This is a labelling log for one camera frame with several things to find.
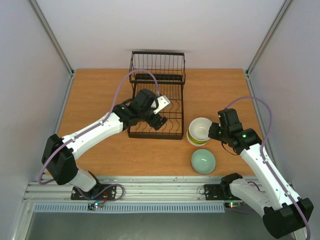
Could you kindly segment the black wire dish rack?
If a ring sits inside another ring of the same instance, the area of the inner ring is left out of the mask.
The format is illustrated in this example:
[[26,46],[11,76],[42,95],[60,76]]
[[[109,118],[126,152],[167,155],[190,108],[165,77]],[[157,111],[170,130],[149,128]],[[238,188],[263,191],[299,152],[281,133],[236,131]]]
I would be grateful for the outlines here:
[[131,126],[130,138],[181,140],[184,136],[184,85],[186,82],[186,60],[183,52],[134,50],[131,53],[129,77],[132,96],[141,90],[155,94],[152,104],[154,113],[160,118],[158,130],[146,121]]

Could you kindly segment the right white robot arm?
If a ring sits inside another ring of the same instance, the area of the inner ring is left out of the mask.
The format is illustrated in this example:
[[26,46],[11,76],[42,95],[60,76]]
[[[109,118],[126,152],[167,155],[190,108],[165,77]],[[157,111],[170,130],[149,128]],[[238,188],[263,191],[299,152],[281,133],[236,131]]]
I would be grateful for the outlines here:
[[287,183],[267,156],[262,140],[252,128],[243,129],[237,111],[220,110],[219,122],[213,122],[208,137],[227,144],[249,165],[263,187],[259,191],[239,173],[221,178],[219,184],[224,200],[238,198],[262,217],[267,231],[280,239],[306,228],[314,210],[309,198],[301,196]]

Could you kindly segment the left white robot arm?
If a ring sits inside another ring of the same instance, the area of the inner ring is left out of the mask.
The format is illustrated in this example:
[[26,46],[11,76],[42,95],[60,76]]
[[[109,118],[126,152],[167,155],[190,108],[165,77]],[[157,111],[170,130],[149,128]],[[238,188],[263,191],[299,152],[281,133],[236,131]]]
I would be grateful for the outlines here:
[[64,137],[53,134],[47,139],[42,155],[43,168],[58,185],[70,184],[89,199],[96,199],[101,193],[101,184],[92,173],[77,166],[77,159],[106,138],[139,122],[146,122],[153,129],[159,130],[167,122],[160,111],[170,103],[167,96],[142,89],[134,98],[116,104],[105,116],[87,127]]

